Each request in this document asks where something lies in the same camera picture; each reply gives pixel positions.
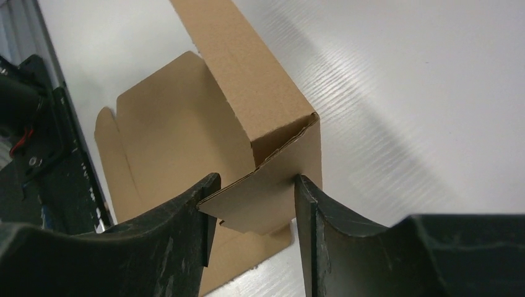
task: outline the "black cylinder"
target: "black cylinder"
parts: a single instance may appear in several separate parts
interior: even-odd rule
[[[19,135],[43,109],[44,102],[33,88],[0,75],[0,137]]]

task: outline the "screw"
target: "screw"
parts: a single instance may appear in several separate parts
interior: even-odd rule
[[[36,157],[31,157],[31,159],[29,159],[29,166],[35,166],[37,161],[38,159]]]

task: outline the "open cardboard box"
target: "open cardboard box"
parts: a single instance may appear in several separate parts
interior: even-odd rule
[[[293,177],[321,184],[320,126],[231,0],[171,2],[202,58],[185,53],[123,93],[95,139],[119,222],[220,173],[199,205],[220,221],[203,295],[291,243]]]

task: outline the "white tabletop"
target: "white tabletop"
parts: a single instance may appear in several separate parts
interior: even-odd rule
[[[525,2],[235,0],[322,119],[326,192],[392,225],[525,211]],[[106,197],[95,118],[195,50],[168,0],[40,1]],[[298,243],[214,296],[303,296]]]

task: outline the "cardboard box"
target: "cardboard box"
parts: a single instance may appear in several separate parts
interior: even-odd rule
[[[185,53],[101,110],[95,128],[119,222],[210,172],[199,209],[217,226],[201,294],[287,247],[293,177],[321,184],[319,117],[231,0],[171,0],[202,58]]]

